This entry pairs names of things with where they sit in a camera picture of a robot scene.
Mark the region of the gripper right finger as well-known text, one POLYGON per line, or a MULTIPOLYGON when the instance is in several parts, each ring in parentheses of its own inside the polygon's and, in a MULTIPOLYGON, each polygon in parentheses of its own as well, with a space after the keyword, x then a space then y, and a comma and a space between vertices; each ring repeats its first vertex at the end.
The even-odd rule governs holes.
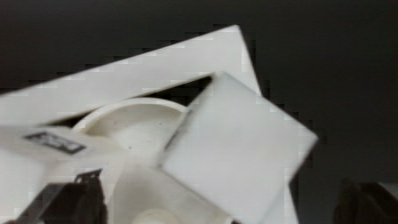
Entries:
POLYGON ((333 224, 398 224, 398 183, 340 181, 333 224))

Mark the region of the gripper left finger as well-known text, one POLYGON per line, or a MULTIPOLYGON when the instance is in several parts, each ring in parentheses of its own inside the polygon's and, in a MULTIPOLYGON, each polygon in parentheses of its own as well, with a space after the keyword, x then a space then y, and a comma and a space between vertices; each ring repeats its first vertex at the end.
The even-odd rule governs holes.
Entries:
POLYGON ((72 182, 49 183, 10 224, 106 224, 99 174, 93 170, 72 182))

